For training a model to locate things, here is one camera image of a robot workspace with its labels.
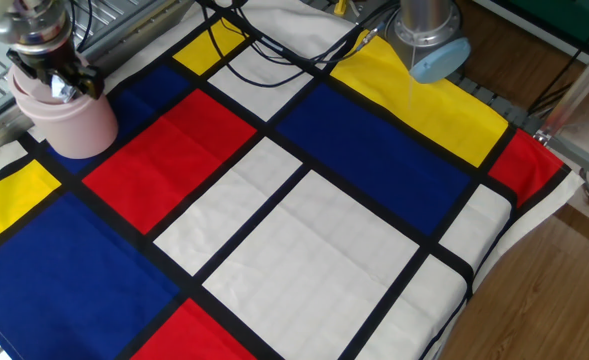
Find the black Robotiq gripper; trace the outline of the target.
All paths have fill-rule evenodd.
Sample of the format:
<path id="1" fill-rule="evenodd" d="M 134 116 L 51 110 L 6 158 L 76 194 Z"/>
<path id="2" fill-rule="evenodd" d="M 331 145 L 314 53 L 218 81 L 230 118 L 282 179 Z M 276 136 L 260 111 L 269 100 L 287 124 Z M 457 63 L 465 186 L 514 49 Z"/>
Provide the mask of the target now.
<path id="1" fill-rule="evenodd" d="M 103 94 L 105 83 L 100 69 L 93 65 L 82 65 L 70 40 L 65 40 L 56 48 L 37 53 L 9 49 L 6 55 L 28 78 L 38 79 L 46 94 L 67 94 L 67 83 L 58 75 L 60 72 L 64 75 L 72 74 L 72 85 L 83 95 L 98 100 Z"/>

